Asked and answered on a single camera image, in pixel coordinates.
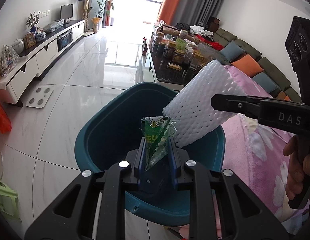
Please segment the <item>person's right hand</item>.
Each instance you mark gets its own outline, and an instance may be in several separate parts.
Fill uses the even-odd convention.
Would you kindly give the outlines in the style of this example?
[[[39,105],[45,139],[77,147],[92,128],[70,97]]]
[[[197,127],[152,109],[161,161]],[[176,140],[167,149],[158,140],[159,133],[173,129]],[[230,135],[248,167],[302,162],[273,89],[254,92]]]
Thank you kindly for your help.
[[[285,192],[288,199],[293,200],[297,194],[302,192],[305,176],[310,176],[310,154],[304,158],[303,164],[299,162],[298,140],[294,135],[285,145],[283,155],[290,157]]]

